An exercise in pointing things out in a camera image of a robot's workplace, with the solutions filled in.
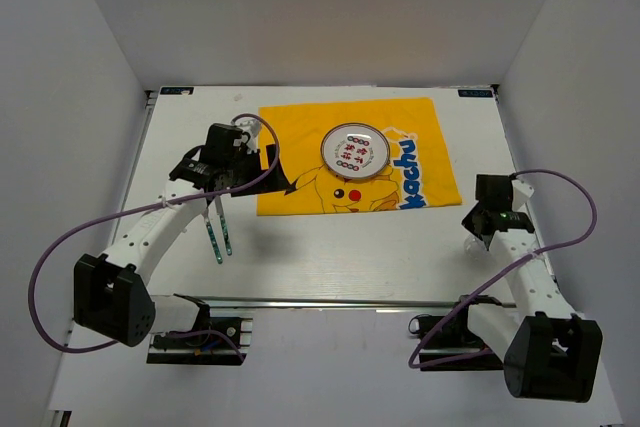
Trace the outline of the clear plastic cup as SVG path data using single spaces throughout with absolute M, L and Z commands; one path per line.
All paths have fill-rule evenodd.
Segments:
M 484 242 L 474 235 L 469 235 L 464 241 L 464 251 L 466 255 L 474 260 L 484 259 L 487 255 L 487 250 Z

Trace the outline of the knife with teal handle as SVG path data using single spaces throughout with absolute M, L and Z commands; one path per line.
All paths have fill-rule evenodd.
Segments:
M 220 226 L 221 226 L 221 230 L 222 230 L 222 234 L 223 234 L 223 241 L 224 241 L 224 245 L 225 245 L 225 251 L 226 251 L 226 254 L 228 256 L 231 256 L 233 254 L 233 250 L 232 250 L 232 246 L 231 246 L 231 242 L 230 242 L 228 224 L 227 224 L 227 221 L 226 221 L 226 216 L 225 216 L 225 212 L 224 212 L 222 199 L 220 197 L 216 197 L 215 200 L 214 200 L 214 204 L 215 204 L 216 213 L 218 215 Z

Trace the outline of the yellow pikachu cloth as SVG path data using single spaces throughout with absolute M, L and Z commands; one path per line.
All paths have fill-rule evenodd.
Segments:
M 429 98 L 263 107 L 275 130 L 280 161 L 290 187 L 262 194 L 260 216 L 364 213 L 461 204 L 435 104 Z M 370 179 L 350 180 L 332 172 L 321 147 L 344 124 L 378 130 L 389 144 L 386 165 Z

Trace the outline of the round patterned plate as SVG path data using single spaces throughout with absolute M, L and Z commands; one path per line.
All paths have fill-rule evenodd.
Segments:
M 368 180 L 389 164 L 390 145 L 376 128 L 362 123 L 345 123 L 323 138 L 321 157 L 333 174 L 348 180 Z

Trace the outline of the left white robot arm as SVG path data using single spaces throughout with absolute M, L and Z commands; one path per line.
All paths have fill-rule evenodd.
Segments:
M 85 254 L 76 262 L 76 324 L 129 347 L 149 335 L 176 336 L 191 346 L 209 339 L 212 324 L 202 301 L 176 294 L 153 296 L 148 285 L 178 237 L 194 219 L 206 218 L 222 196 L 287 189 L 277 141 L 265 150 L 268 167 L 261 166 L 257 138 L 269 127 L 255 114 L 212 124 L 204 145 L 183 156 L 157 202 L 140 209 L 134 226 L 101 254 Z

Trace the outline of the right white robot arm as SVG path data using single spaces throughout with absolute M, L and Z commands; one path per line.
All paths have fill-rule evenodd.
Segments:
M 466 346 L 481 339 L 491 349 L 502 362 L 512 396 L 585 403 L 592 395 L 603 334 L 595 321 L 579 316 L 549 273 L 524 210 L 532 194 L 532 187 L 514 175 L 477 175 L 477 203 L 462 225 L 494 260 L 506 263 L 500 278 L 519 318 L 474 293 L 461 298 L 463 313 L 451 321 L 452 335 Z

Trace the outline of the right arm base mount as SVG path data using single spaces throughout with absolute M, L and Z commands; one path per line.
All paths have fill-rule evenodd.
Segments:
M 422 372 L 499 372 L 503 370 L 500 356 L 485 353 L 489 345 L 467 326 L 466 315 L 449 321 L 442 330 L 414 351 L 408 362 L 410 369 Z

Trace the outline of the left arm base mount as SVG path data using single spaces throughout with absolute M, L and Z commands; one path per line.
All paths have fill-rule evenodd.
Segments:
M 253 319 L 246 316 L 212 317 L 204 326 L 217 334 L 195 337 L 154 336 L 150 341 L 146 363 L 151 365 L 241 366 L 248 354 Z

